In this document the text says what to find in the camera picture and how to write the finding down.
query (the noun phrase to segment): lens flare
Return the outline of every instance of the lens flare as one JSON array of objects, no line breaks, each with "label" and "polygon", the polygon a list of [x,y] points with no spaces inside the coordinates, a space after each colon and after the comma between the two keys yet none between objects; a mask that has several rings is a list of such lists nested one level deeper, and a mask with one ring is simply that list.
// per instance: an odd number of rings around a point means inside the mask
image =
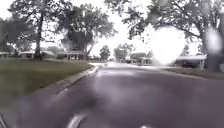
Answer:
[{"label": "lens flare", "polygon": [[205,32],[205,39],[208,52],[211,54],[220,53],[222,50],[222,38],[219,32],[210,27]]},{"label": "lens flare", "polygon": [[174,27],[162,27],[155,31],[151,44],[153,63],[169,65],[180,56],[186,41],[184,34]]}]

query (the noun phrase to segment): road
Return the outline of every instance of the road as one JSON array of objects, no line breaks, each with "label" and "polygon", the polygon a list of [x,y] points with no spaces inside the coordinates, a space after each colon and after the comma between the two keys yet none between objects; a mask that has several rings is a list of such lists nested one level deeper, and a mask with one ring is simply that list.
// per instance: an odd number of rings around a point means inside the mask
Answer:
[{"label": "road", "polygon": [[80,128],[224,127],[223,81],[156,68],[109,63],[41,104],[23,103],[18,128],[66,128],[78,114]]}]

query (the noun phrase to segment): yard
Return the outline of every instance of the yard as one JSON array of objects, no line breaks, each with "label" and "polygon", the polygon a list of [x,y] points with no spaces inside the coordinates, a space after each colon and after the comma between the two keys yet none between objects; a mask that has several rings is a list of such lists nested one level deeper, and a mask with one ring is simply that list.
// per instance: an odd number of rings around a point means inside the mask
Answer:
[{"label": "yard", "polygon": [[0,106],[90,67],[85,62],[0,60]]}]

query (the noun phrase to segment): lawn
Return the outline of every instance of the lawn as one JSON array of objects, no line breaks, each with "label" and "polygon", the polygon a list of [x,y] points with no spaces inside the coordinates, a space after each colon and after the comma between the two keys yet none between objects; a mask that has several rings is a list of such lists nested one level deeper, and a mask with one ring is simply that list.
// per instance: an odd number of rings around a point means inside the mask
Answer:
[{"label": "lawn", "polygon": [[202,69],[191,69],[191,68],[164,68],[163,70],[171,71],[179,74],[198,76],[208,79],[224,80],[224,73],[208,72]]},{"label": "lawn", "polygon": [[90,67],[85,62],[0,60],[0,106]]}]

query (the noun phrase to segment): house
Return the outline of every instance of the house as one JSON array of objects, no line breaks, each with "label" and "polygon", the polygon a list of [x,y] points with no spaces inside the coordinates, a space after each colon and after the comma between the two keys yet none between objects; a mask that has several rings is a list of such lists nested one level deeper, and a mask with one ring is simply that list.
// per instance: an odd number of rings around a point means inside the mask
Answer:
[{"label": "house", "polygon": [[0,52],[0,58],[7,58],[10,56],[9,52]]},{"label": "house", "polygon": [[131,59],[140,59],[142,57],[146,57],[146,54],[144,52],[136,52],[130,55]]},{"label": "house", "polygon": [[[53,57],[55,57],[54,53],[51,52],[51,51],[43,50],[43,51],[40,51],[40,53],[41,53],[41,55],[44,58],[53,58]],[[19,52],[19,56],[21,58],[23,58],[23,59],[33,59],[34,58],[34,54],[35,54],[34,50]]]},{"label": "house", "polygon": [[100,61],[100,57],[99,56],[89,56],[89,60],[90,61]]},{"label": "house", "polygon": [[152,64],[152,57],[141,57],[140,60],[143,65]]},{"label": "house", "polygon": [[207,55],[179,56],[174,64],[185,68],[203,68],[206,57]]},{"label": "house", "polygon": [[85,52],[83,51],[68,51],[68,52],[60,52],[58,53],[57,59],[75,59],[75,60],[83,60]]}]

